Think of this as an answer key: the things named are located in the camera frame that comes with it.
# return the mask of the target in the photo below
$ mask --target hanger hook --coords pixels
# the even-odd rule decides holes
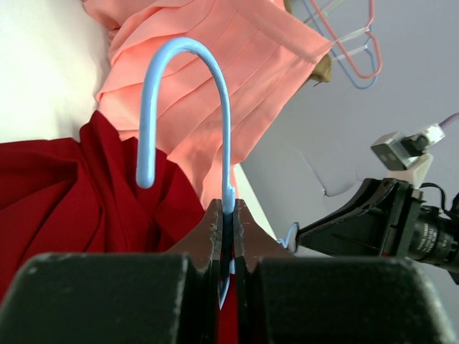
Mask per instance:
[[[231,112],[230,97],[222,70],[212,53],[198,41],[179,37],[165,43],[153,56],[143,82],[141,119],[138,139],[136,180],[141,188],[150,188],[155,179],[156,112],[159,84],[167,64],[181,52],[199,56],[209,68],[217,84],[223,114],[223,213],[231,214],[235,208],[235,188],[230,183],[231,164]]]

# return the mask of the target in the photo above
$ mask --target pink fabric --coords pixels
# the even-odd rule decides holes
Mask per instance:
[[[217,59],[232,107],[232,164],[243,161],[332,43],[285,12],[283,0],[86,0],[110,30],[112,70],[100,111],[122,139],[138,134],[148,63],[174,37]],[[177,163],[204,208],[221,198],[222,114],[214,80],[196,55],[169,63],[158,102],[157,148]]]

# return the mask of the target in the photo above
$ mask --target blue hook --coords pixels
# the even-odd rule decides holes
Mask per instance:
[[[179,37],[165,43],[153,56],[148,66],[142,90],[141,119],[137,155],[137,184],[150,188],[155,179],[156,157],[156,107],[159,84],[167,64],[181,52],[198,55],[208,66],[217,84],[223,114],[223,214],[230,215],[235,209],[235,188],[230,183],[231,164],[231,112],[230,97],[222,70],[212,53],[201,43],[187,37]]]
[[[316,25],[317,27],[317,31],[322,35],[324,36],[323,34],[323,31],[321,29],[321,26],[319,25],[318,23],[318,20],[316,18],[316,16],[313,15],[313,12],[311,10],[311,8],[309,7],[309,5],[306,3],[306,0],[301,0],[301,2],[303,2],[303,5],[304,7],[306,8],[306,11],[308,12],[309,16],[312,18],[312,20],[314,21],[314,25]],[[371,37],[369,37],[367,39],[367,41],[365,42],[365,45],[368,45],[368,43],[370,42],[370,40],[372,40]],[[376,57],[374,56],[374,54],[369,51],[368,49],[365,49],[365,52],[370,56],[370,60],[372,62],[372,68],[373,68],[373,72],[376,71],[376,68],[377,68],[377,61],[376,61]],[[338,55],[336,54],[335,50],[333,48],[331,48],[331,54],[333,55],[333,57],[337,57]],[[352,83],[352,85],[358,89],[358,90],[366,90],[367,88],[370,88],[371,86],[373,86],[376,81],[378,80],[378,76],[375,75],[373,78],[372,78],[372,81],[366,85],[366,86],[361,86],[361,85],[358,85],[356,80],[352,77],[351,73],[347,70],[346,66],[344,65],[344,63],[338,59],[337,60],[339,66],[342,68],[344,74],[347,76],[347,78],[349,79],[349,81]]]

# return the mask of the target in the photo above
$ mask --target red garment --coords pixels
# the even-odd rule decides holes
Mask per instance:
[[[42,252],[163,252],[202,219],[180,168],[156,152],[155,184],[135,180],[137,139],[99,113],[71,138],[0,144],[0,300]]]

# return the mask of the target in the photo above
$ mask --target gray background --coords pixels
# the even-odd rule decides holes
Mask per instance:
[[[367,4],[348,0],[332,12],[329,20],[339,36],[366,24]],[[307,17],[300,0],[293,8],[299,19]],[[386,171],[369,149],[381,135],[413,134],[459,111],[457,13],[455,0],[376,1],[374,33],[384,59],[377,84],[357,90],[334,64],[329,84],[308,83],[284,107],[242,163],[278,237],[294,221],[306,226],[343,205],[363,179],[383,178]],[[365,57],[356,61],[368,72]],[[459,192],[459,121],[448,129],[431,150],[435,160],[427,181],[440,184],[450,201]],[[436,192],[426,197],[439,204]],[[426,270],[459,330],[459,287],[447,272]]]

